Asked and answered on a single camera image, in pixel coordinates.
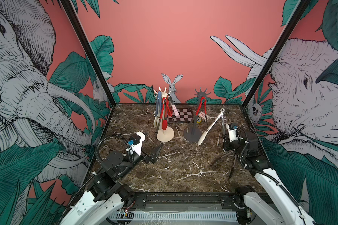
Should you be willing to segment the white steel tongs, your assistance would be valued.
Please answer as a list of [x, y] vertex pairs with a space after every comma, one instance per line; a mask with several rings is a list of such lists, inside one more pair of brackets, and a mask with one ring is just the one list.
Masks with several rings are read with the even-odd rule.
[[225, 123], [224, 123], [224, 112], [225, 109], [221, 108], [220, 109], [220, 114], [216, 117], [216, 119], [210, 124], [210, 126], [206, 129], [206, 131], [203, 132], [203, 134], [201, 135], [199, 141], [197, 142], [198, 146], [200, 146], [203, 141], [205, 140], [207, 134], [209, 133], [209, 131], [213, 128], [213, 126], [216, 124], [216, 122], [221, 119], [221, 124], [222, 124], [222, 132], [224, 137], [226, 136], [226, 130], [225, 130]]

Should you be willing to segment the red looped steel tongs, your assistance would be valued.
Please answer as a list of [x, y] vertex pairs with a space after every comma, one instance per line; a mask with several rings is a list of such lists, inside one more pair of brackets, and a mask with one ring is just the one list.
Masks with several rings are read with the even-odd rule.
[[196, 109], [195, 115], [193, 116], [191, 124], [188, 127], [188, 132], [191, 135], [193, 135], [196, 132], [196, 129], [197, 129], [196, 128], [196, 125], [197, 125], [196, 121], [199, 118], [199, 116], [198, 116], [199, 112], [201, 112], [201, 110], [203, 110], [205, 112], [205, 114], [207, 114], [206, 104], [207, 104], [206, 98], [205, 97], [200, 97], [200, 99], [198, 101], [198, 104], [197, 104], [197, 109]]

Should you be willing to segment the dark grey utensil rack stand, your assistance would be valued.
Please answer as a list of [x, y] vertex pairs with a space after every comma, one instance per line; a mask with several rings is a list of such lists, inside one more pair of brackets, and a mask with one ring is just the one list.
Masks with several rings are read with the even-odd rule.
[[190, 143], [199, 141], [202, 135], [201, 130], [197, 128], [197, 120], [198, 120], [199, 112], [201, 111], [202, 106], [204, 109], [205, 117], [207, 116], [206, 97], [208, 94], [210, 94], [210, 92], [207, 93], [207, 89], [202, 91], [200, 88], [200, 91], [198, 92], [197, 90], [195, 90], [194, 94], [198, 97], [197, 108], [196, 108], [195, 114], [193, 115], [191, 122], [187, 126], [186, 130], [184, 130], [184, 138]]

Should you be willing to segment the cream utensil rack stand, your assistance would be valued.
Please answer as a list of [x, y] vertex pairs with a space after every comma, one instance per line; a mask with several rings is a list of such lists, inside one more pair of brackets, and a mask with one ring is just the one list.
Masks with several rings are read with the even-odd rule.
[[159, 87], [155, 92], [156, 97], [156, 110], [154, 127], [156, 128], [156, 138], [161, 142], [169, 142], [174, 138], [174, 130], [168, 126], [167, 118], [172, 116], [172, 110], [169, 102], [169, 94]]

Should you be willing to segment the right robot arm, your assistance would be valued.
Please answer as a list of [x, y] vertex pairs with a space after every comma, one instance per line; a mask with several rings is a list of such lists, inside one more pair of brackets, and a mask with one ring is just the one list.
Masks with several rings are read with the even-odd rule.
[[266, 155], [259, 151], [256, 135], [238, 126], [229, 126], [223, 146], [235, 153], [242, 167], [260, 183], [273, 202], [265, 202], [250, 186], [236, 188], [234, 205], [249, 210], [267, 225], [315, 225], [315, 220], [299, 205]]

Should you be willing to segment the pink steel tongs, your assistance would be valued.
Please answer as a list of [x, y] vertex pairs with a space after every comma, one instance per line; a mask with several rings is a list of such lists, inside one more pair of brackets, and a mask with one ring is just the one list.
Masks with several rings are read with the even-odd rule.
[[171, 106], [171, 108], [172, 108], [173, 115], [174, 115], [175, 117], [179, 117], [180, 114], [179, 114], [179, 112], [178, 112], [178, 110], [177, 110], [177, 108], [176, 108], [176, 106], [175, 106], [175, 104], [174, 104], [174, 101], [172, 100], [172, 97], [169, 97], [169, 103], [170, 103], [170, 106]]

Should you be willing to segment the red handled steel tongs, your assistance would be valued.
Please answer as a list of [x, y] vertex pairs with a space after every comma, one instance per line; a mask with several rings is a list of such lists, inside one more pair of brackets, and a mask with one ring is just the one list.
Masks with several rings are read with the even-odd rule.
[[161, 99], [160, 119], [162, 119], [163, 112], [165, 111], [165, 101], [166, 101], [165, 97]]

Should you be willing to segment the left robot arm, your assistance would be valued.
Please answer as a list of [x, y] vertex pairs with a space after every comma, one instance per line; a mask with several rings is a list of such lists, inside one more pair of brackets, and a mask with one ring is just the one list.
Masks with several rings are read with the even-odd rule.
[[[129, 139], [119, 134], [112, 134], [103, 138], [95, 149], [95, 156], [100, 164], [98, 172], [94, 173], [80, 187], [83, 195], [76, 204], [68, 203], [63, 211], [58, 225], [100, 225], [108, 221], [111, 225], [121, 224], [109, 217], [117, 211], [130, 212], [136, 203], [134, 191], [119, 181], [123, 179], [135, 166], [143, 161], [146, 164], [156, 163], [164, 144], [160, 143], [150, 153], [142, 150], [146, 135], [142, 132], [132, 134]], [[110, 138], [118, 138], [124, 142], [126, 153], [111, 151], [102, 159], [100, 148]]]

